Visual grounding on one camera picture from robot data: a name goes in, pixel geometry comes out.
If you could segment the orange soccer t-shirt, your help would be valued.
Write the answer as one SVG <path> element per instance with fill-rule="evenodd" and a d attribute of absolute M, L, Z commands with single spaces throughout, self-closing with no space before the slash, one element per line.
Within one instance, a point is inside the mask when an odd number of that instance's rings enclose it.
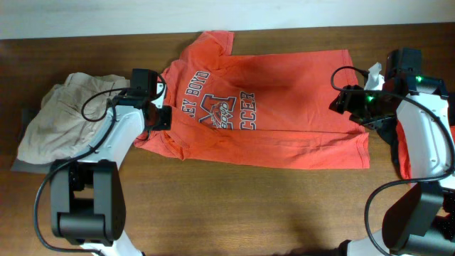
<path fill-rule="evenodd" d="M 347 50 L 233 55 L 206 31 L 163 71 L 171 128 L 135 146 L 162 156 L 282 169 L 366 169 L 368 133 L 331 111 L 332 82 L 355 84 Z"/>

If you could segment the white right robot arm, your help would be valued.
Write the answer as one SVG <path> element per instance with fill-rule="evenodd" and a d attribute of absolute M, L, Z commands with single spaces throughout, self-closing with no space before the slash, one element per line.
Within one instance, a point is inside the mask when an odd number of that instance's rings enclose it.
<path fill-rule="evenodd" d="M 376 131 L 391 119 L 403 128 L 412 177 L 376 188 L 368 197 L 368 236 L 346 241 L 339 255 L 454 255 L 454 141 L 449 126 L 449 93 L 444 81 L 422 74 L 420 50 L 401 48 L 387 56 L 385 73 L 376 64 L 361 70 L 365 85 L 338 89 L 330 110 Z M 379 192 L 411 184 L 372 232 L 370 205 Z"/>

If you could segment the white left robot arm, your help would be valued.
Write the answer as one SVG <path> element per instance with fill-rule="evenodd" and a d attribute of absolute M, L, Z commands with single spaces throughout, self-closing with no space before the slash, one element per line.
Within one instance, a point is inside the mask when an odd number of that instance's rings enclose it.
<path fill-rule="evenodd" d="M 54 161 L 44 180 L 50 186 L 50 228 L 72 245 L 68 252 L 143 253 L 124 229 L 119 168 L 137 137 L 171 128 L 172 109 L 164 104 L 166 81 L 153 70 L 134 69 L 130 86 L 114 93 L 93 140 L 74 157 Z"/>

